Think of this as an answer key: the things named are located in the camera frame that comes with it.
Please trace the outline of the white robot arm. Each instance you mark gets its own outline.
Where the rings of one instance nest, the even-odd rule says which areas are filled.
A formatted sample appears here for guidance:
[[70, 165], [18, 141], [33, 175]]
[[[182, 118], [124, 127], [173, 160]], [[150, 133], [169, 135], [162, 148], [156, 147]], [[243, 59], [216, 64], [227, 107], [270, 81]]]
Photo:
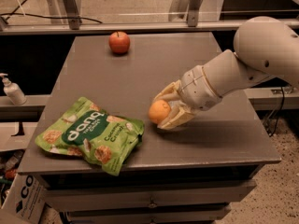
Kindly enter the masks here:
[[299, 35], [277, 19], [250, 19], [237, 29], [232, 50], [196, 65], [155, 97], [173, 104], [158, 127], [174, 129], [217, 105], [229, 93], [273, 77], [299, 88]]

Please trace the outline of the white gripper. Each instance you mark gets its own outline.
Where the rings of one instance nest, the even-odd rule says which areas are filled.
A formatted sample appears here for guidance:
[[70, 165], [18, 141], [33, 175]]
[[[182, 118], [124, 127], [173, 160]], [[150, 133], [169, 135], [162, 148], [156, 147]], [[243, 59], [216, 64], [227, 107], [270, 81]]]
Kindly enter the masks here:
[[169, 115], [157, 125], [159, 129], [172, 130], [193, 119], [197, 114], [196, 110], [207, 111], [222, 100], [210, 85], [204, 67], [200, 65], [187, 71], [180, 81], [167, 85], [153, 101], [170, 102], [180, 99], [183, 103], [171, 103]]

